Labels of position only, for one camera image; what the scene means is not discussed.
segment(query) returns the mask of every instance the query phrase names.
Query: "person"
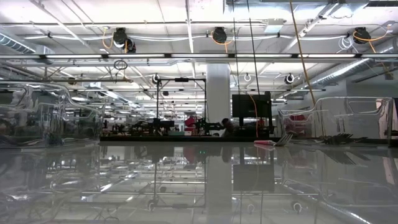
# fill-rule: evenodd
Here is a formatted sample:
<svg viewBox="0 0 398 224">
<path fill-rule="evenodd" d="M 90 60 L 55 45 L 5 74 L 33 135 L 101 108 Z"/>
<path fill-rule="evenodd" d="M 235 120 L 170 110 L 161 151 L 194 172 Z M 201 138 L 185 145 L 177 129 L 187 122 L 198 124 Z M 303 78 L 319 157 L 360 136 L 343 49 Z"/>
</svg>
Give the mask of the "person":
<svg viewBox="0 0 398 224">
<path fill-rule="evenodd" d="M 234 131 L 235 131 L 235 127 L 234 127 L 234 124 L 231 122 L 231 120 L 229 118 L 224 118 L 221 121 L 221 124 L 225 128 L 225 131 L 221 135 L 221 137 L 233 137 L 233 134 L 234 134 Z"/>
</svg>

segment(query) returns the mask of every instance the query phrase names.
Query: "wire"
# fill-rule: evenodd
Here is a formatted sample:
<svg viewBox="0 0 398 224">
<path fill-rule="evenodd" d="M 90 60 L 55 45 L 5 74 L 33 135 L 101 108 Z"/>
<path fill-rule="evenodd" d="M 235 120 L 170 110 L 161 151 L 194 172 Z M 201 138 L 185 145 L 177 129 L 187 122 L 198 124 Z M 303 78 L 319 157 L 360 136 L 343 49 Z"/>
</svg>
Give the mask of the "wire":
<svg viewBox="0 0 398 224">
<path fill-rule="evenodd" d="M 102 36 L 102 38 L 103 38 L 103 39 L 102 39 L 102 44 L 104 45 L 105 48 L 110 49 L 110 48 L 112 48 L 112 46 L 113 46 L 113 34 L 114 34 L 114 32 L 112 33 L 111 45 L 110 45 L 110 46 L 107 46 L 107 45 L 105 44 L 105 39 L 104 39 L 105 33 L 106 33 L 106 29 L 107 29 L 107 28 L 104 29 L 104 34 L 103 34 L 103 36 Z"/>
<path fill-rule="evenodd" d="M 214 31 L 211 31 L 211 39 L 214 41 L 214 43 L 216 43 L 216 44 L 218 44 L 218 45 L 224 45 L 225 46 L 225 53 L 228 53 L 228 48 L 227 48 L 227 45 L 228 44 L 230 44 L 230 43 L 232 43 L 232 41 L 234 41 L 234 38 L 231 40 L 231 41 L 229 41 L 228 43 L 223 43 L 223 44 L 221 44 L 221 43 L 219 43 L 219 42 L 217 42 L 214 38 L 213 38 L 213 33 L 214 33 Z"/>
<path fill-rule="evenodd" d="M 254 101 L 254 99 L 253 99 L 253 97 L 249 94 L 249 96 L 250 96 L 250 99 L 253 101 L 253 103 L 254 103 L 254 112 L 255 112 L 255 114 L 256 114 L 256 137 L 258 138 L 259 137 L 259 130 L 258 130 L 258 117 L 257 117 L 257 105 L 256 105 L 256 102 Z"/>
<path fill-rule="evenodd" d="M 299 38 L 299 32 L 297 31 L 297 24 L 296 24 L 296 19 L 294 18 L 294 11 L 293 11 L 293 2 L 292 0 L 289 0 L 289 4 L 290 4 L 290 10 L 292 11 L 292 19 L 293 19 L 293 23 L 294 23 L 294 31 L 296 33 L 296 38 L 297 38 L 297 43 L 298 43 L 298 49 L 300 51 L 300 58 L 301 58 L 301 63 L 303 64 L 303 69 L 304 69 L 304 74 L 305 74 L 305 79 L 307 81 L 307 85 L 308 88 L 310 89 L 310 93 L 311 93 L 311 98 L 312 98 L 312 103 L 315 106 L 315 97 L 313 95 L 312 92 L 312 87 L 311 87 L 311 83 L 310 83 L 310 79 L 308 78 L 308 73 L 307 73 L 307 69 L 305 68 L 305 64 L 304 64 L 304 57 L 303 57 L 303 51 L 301 49 L 301 43 L 300 43 L 300 38 Z"/>
<path fill-rule="evenodd" d="M 380 40 L 380 39 L 385 38 L 385 36 L 388 34 L 389 29 L 390 29 L 390 27 L 387 27 L 386 33 L 383 36 L 375 38 L 375 39 L 362 39 L 362 38 L 359 38 L 359 37 L 355 36 L 355 34 L 357 33 L 356 31 L 353 33 L 353 36 L 355 38 L 357 38 L 358 40 L 367 41 L 369 43 L 369 45 L 371 46 L 373 53 L 376 54 L 376 49 L 373 47 L 372 41 L 376 41 L 376 40 Z M 394 76 L 390 73 L 389 69 L 384 65 L 384 63 L 381 62 L 381 65 L 383 66 L 383 68 L 386 71 L 386 73 L 389 74 L 392 78 L 394 78 Z"/>
<path fill-rule="evenodd" d="M 249 0 L 246 0 L 246 3 L 248 5 L 248 13 L 250 14 Z M 258 77 L 258 74 L 257 74 L 256 50 L 254 48 L 253 28 L 252 28 L 252 25 L 251 25 L 251 18 L 250 17 L 249 17 L 249 24 L 250 24 L 250 34 L 251 34 L 251 39 L 252 39 L 251 45 L 252 45 L 252 48 L 253 48 L 254 70 L 256 71 L 257 91 L 258 91 L 258 94 L 259 94 L 259 97 L 260 97 L 259 77 Z"/>
<path fill-rule="evenodd" d="M 384 35 L 382 35 L 381 37 L 375 38 L 375 39 L 363 39 L 363 38 L 359 38 L 359 37 L 355 36 L 355 34 L 358 33 L 358 32 L 356 32 L 356 31 L 353 33 L 353 36 L 354 36 L 355 38 L 357 38 L 358 40 L 363 40 L 363 41 L 376 41 L 376 40 L 380 40 L 380 39 L 385 38 L 386 35 L 388 34 L 388 29 L 389 29 L 389 27 L 387 27 L 387 32 L 386 32 Z"/>
<path fill-rule="evenodd" d="M 374 49 L 371 41 L 369 41 L 369 45 L 371 46 L 373 52 L 376 53 L 376 50 Z M 387 74 L 389 74 L 392 78 L 394 78 L 394 76 L 390 73 L 389 69 L 384 65 L 384 63 L 381 62 L 381 65 L 383 66 L 384 71 L 386 71 Z"/>
</svg>

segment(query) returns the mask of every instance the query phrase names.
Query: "fluorescent light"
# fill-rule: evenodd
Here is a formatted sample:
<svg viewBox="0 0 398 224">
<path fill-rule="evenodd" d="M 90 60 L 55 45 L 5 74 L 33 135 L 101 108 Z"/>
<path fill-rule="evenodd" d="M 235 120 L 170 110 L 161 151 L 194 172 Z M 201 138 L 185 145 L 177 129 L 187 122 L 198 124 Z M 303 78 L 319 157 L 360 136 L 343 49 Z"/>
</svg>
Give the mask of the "fluorescent light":
<svg viewBox="0 0 398 224">
<path fill-rule="evenodd" d="M 101 55 L 46 55 L 47 58 L 102 58 Z"/>
<path fill-rule="evenodd" d="M 355 57 L 355 54 L 310 54 L 310 58 L 350 58 Z"/>
<path fill-rule="evenodd" d="M 362 58 L 396 58 L 398 54 L 362 54 Z"/>
<path fill-rule="evenodd" d="M 109 58 L 159 58 L 164 57 L 164 54 L 112 54 Z"/>
<path fill-rule="evenodd" d="M 287 57 L 290 58 L 291 54 L 256 54 L 258 58 L 283 58 Z M 237 57 L 253 57 L 253 54 L 237 54 Z"/>
<path fill-rule="evenodd" d="M 184 102 L 189 102 L 189 101 L 205 101 L 205 99 L 164 99 L 163 101 L 184 101 Z"/>
<path fill-rule="evenodd" d="M 77 97 L 77 96 L 74 96 L 74 97 L 72 97 L 72 99 L 73 99 L 73 100 L 76 100 L 76 101 L 87 101 L 87 99 L 86 99 L 86 98 L 83 98 L 83 97 Z"/>
<path fill-rule="evenodd" d="M 183 58 L 225 58 L 228 54 L 172 54 L 172 57 Z"/>
<path fill-rule="evenodd" d="M 38 55 L 0 55 L 0 59 L 39 59 Z"/>
</svg>

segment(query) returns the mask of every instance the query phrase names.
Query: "pink object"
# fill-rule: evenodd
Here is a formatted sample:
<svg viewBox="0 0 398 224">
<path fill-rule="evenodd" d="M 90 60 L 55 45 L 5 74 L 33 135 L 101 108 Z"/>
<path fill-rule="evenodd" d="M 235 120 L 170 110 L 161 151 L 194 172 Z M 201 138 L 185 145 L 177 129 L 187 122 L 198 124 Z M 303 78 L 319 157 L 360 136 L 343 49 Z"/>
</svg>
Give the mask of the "pink object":
<svg viewBox="0 0 398 224">
<path fill-rule="evenodd" d="M 271 140 L 256 140 L 254 141 L 255 144 L 262 144 L 266 146 L 273 146 L 276 144 L 276 142 L 271 141 Z"/>
</svg>

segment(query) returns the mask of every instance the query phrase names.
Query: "ductwork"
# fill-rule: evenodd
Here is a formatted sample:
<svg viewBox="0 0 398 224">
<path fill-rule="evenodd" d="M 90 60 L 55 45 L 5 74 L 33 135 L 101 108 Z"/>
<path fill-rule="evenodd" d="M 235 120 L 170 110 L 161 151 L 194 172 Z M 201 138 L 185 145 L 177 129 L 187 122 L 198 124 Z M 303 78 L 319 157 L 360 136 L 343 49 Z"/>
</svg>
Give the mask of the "ductwork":
<svg viewBox="0 0 398 224">
<path fill-rule="evenodd" d="M 6 32 L 2 28 L 0 28 L 0 44 L 22 54 L 36 53 L 35 47 L 30 46 L 28 43 L 25 43 L 24 40 L 21 40 L 18 37 Z"/>
<path fill-rule="evenodd" d="M 32 43 L 27 43 L 26 41 L 20 39 L 16 35 L 13 35 L 6 30 L 2 29 L 0 27 L 0 44 L 6 47 L 11 48 L 12 50 L 16 50 L 17 52 L 20 52 L 21 54 L 54 54 L 54 51 L 51 50 L 50 48 L 43 46 L 43 45 L 37 45 L 37 44 L 32 44 Z M 51 60 L 36 60 L 41 63 L 46 63 L 47 65 L 50 65 L 53 63 Z"/>
<path fill-rule="evenodd" d="M 396 54 L 398 53 L 398 37 L 393 37 L 386 42 L 377 45 L 375 48 L 377 53 Z M 364 54 L 372 54 L 372 50 L 368 50 Z M 351 63 L 339 64 L 319 75 L 312 78 L 312 85 L 329 85 L 343 80 L 357 73 L 366 71 L 369 67 L 375 66 L 374 59 L 366 58 Z M 307 87 L 307 85 L 299 85 L 298 87 Z"/>
</svg>

